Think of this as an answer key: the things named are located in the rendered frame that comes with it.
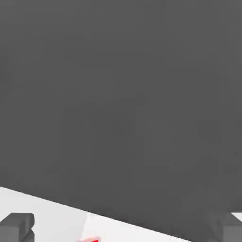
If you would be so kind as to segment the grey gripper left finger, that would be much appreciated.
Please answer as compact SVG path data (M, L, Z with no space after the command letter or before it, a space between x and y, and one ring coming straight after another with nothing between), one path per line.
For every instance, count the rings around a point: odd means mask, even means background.
M10 213L0 221L0 242L35 242L33 213Z

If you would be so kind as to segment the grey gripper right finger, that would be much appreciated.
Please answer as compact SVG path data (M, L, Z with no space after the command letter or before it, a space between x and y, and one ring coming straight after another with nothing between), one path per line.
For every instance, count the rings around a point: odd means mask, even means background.
M242 242L242 221L232 213L215 212L216 238L219 242Z

